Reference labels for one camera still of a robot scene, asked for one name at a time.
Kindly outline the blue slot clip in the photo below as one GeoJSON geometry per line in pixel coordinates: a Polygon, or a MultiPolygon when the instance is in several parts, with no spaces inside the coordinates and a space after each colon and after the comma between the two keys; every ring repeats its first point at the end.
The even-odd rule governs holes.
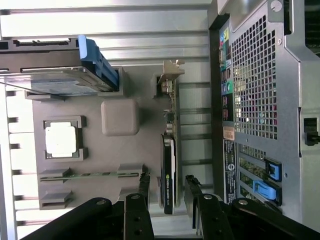
{"type": "Polygon", "coordinates": [[[265,175],[267,179],[274,182],[282,182],[282,164],[271,158],[264,158],[265,162],[265,175]]]}
{"type": "Polygon", "coordinates": [[[269,181],[254,180],[252,185],[253,192],[261,195],[277,206],[282,205],[282,189],[269,181]]]}

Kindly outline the green RAM stick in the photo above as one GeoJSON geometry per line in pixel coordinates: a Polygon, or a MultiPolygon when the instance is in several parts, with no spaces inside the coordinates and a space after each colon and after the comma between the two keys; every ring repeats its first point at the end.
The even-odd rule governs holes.
{"type": "Polygon", "coordinates": [[[41,182],[52,182],[52,181],[67,181],[71,179],[83,179],[83,178],[95,178],[95,177],[138,177],[140,174],[138,172],[129,173],[117,173],[117,172],[96,172],[96,173],[82,173],[82,174],[66,174],[63,176],[48,176],[41,177],[41,182]]]}

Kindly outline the grey parts rack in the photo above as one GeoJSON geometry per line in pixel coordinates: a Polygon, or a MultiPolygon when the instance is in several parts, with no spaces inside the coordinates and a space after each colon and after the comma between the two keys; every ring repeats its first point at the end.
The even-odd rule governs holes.
{"type": "Polygon", "coordinates": [[[161,204],[161,134],[169,100],[157,87],[162,66],[118,67],[118,92],[93,96],[35,95],[32,99],[38,202],[41,210],[75,208],[95,197],[122,201],[150,176],[148,200],[161,204]],[[46,152],[46,127],[70,122],[77,151],[72,157],[46,152]],[[84,173],[139,173],[132,177],[89,177],[40,181],[84,173]]]}

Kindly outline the silver CPU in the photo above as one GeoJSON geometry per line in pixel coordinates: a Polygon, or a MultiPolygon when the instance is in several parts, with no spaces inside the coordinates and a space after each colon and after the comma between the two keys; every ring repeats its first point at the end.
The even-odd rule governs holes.
{"type": "Polygon", "coordinates": [[[77,151],[76,128],[70,122],[52,122],[45,128],[45,146],[52,158],[71,158],[77,151]]]}

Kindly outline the open grey PC case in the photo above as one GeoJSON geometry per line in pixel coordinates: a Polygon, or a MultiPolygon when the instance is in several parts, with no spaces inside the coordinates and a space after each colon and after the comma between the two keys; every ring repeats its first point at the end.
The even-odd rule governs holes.
{"type": "Polygon", "coordinates": [[[207,15],[214,193],[320,233],[320,0],[212,0],[207,15]],[[279,186],[282,205],[253,181],[279,186]]]}

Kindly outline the hard disk with blue rails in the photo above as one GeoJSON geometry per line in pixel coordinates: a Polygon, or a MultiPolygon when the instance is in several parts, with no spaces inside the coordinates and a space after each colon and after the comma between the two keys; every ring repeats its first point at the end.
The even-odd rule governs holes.
{"type": "Polygon", "coordinates": [[[117,92],[119,74],[85,35],[63,41],[0,41],[0,83],[60,96],[117,92]]]}

